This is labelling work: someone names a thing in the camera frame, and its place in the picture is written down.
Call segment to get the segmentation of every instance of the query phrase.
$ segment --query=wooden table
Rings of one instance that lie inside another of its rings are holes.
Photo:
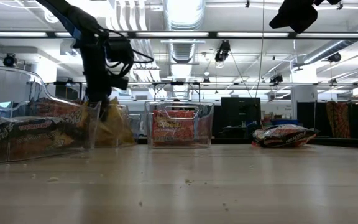
[[[2,223],[358,224],[358,149],[136,146],[0,164]]]

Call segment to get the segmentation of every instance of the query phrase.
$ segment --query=wire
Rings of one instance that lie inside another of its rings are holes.
[[[6,3],[3,3],[3,2],[0,2],[0,4],[4,5],[4,6],[15,8],[15,9],[39,9],[39,7],[12,6],[10,4],[6,4]]]
[[[233,58],[234,64],[236,65],[237,71],[239,72],[239,75],[240,75],[240,77],[241,77],[241,80],[242,80],[243,84],[246,86],[246,89],[247,89],[247,91],[248,91],[248,94],[249,94],[249,96],[252,98],[252,95],[251,95],[251,93],[249,92],[249,89],[248,89],[248,87],[247,87],[247,84],[246,84],[246,82],[244,81],[244,78],[243,78],[242,75],[241,75],[240,69],[239,69],[239,67],[237,66],[237,62],[236,62],[236,60],[235,60],[235,58],[234,58],[233,52],[230,51],[230,54],[231,54],[231,57]]]
[[[259,83],[260,83],[260,79],[262,78],[262,57],[263,57],[263,53],[264,53],[264,33],[265,33],[265,0],[264,0],[264,10],[262,11],[262,46],[260,47],[260,65],[259,65],[259,79],[258,79],[258,84],[256,86],[256,92],[255,92],[255,98],[258,95],[258,88],[259,88]]]

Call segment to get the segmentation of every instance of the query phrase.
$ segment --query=crumb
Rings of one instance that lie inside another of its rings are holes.
[[[57,182],[57,181],[59,181],[59,178],[57,178],[57,177],[51,177],[48,180],[48,182]]]

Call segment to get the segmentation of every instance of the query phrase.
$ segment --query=security camera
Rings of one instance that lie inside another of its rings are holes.
[[[4,58],[4,65],[7,67],[15,67],[17,65],[17,59],[14,53],[6,54],[6,57]]]

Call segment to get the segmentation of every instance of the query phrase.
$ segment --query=ceiling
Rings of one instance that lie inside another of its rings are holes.
[[[100,7],[100,10],[104,8],[103,2],[106,3],[107,1],[90,1],[87,4],[100,4],[95,5],[94,8],[93,13],[97,14],[98,7]],[[282,2],[282,0],[266,0],[265,10],[263,10],[263,1],[261,0],[250,0],[250,8],[244,7],[245,0],[206,0],[203,25],[200,30],[289,32],[291,29],[288,27],[273,30],[269,26],[270,20],[277,14],[277,9]],[[4,4],[28,8],[12,8]],[[326,3],[317,7],[318,20],[307,31],[350,32],[354,26],[358,25],[358,1],[343,0],[343,4],[345,7],[341,10],[336,10],[337,6],[331,6]],[[44,18],[44,11],[33,7],[38,7],[35,1],[1,0],[0,30],[64,31],[59,22],[54,24],[47,22]],[[101,16],[98,20],[103,24],[104,17]],[[146,24],[148,30],[165,30],[162,1],[146,1]],[[160,77],[170,77],[168,44],[161,43],[160,39],[150,41],[156,63],[160,67]],[[192,67],[189,81],[202,81],[204,73],[209,72],[212,82],[239,82],[241,80],[239,74],[245,77],[247,82],[257,82],[260,74],[267,73],[282,60],[293,55],[308,54],[329,42],[329,40],[230,40],[234,60],[229,57],[223,68],[216,68],[215,64],[205,60],[201,53],[205,52],[209,57],[213,58],[221,40],[206,39],[204,41],[205,43],[198,44],[196,48],[195,64]],[[60,50],[62,42],[62,39],[0,39],[0,47],[37,47],[60,61],[60,64],[64,64],[65,68],[70,68],[69,70],[59,69],[60,75],[71,76],[75,80],[83,81],[80,57],[62,54]],[[338,64],[332,64],[332,69],[329,69],[328,62],[316,63],[319,81],[326,81],[336,75],[358,69],[358,57],[355,57],[358,55],[358,43],[340,51],[340,54],[342,55],[342,61]],[[290,63],[288,62],[287,64],[287,68],[282,70],[281,73],[284,81],[289,82]],[[342,81],[357,82],[358,74]]]

